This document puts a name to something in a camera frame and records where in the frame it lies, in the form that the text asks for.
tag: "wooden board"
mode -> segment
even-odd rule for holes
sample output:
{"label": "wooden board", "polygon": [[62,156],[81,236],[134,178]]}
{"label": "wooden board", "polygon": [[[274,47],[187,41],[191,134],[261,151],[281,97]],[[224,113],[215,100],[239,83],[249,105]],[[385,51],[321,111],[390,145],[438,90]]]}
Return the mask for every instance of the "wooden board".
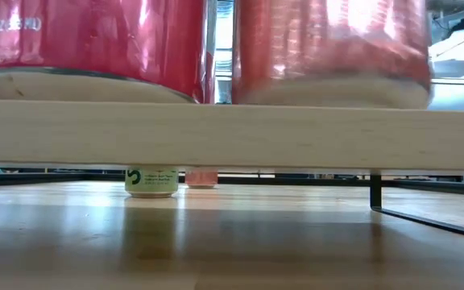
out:
{"label": "wooden board", "polygon": [[114,182],[2,186],[6,288],[464,289],[464,236],[371,212],[367,188],[182,186],[136,200]]}
{"label": "wooden board", "polygon": [[0,101],[0,163],[464,172],[464,112]]}

